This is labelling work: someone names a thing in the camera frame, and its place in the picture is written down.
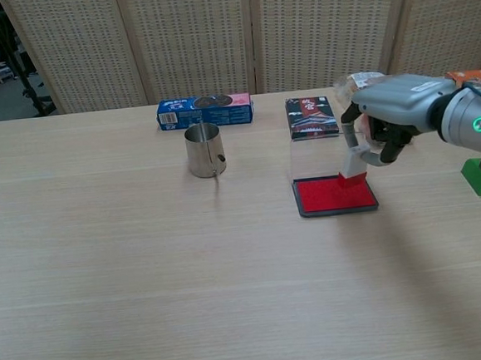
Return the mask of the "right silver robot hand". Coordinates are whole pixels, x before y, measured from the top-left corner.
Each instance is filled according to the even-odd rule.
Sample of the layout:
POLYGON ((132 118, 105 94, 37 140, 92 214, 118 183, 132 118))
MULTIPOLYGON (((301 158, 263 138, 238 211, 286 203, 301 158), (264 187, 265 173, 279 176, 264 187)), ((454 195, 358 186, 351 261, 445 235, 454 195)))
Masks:
POLYGON ((442 116, 458 90, 445 77, 408 73, 377 77, 374 84, 353 93, 341 116, 349 153, 367 165, 391 164, 413 137, 442 131, 442 116), (371 139, 384 144, 380 153, 359 147, 355 121, 360 116, 368 117, 371 139))

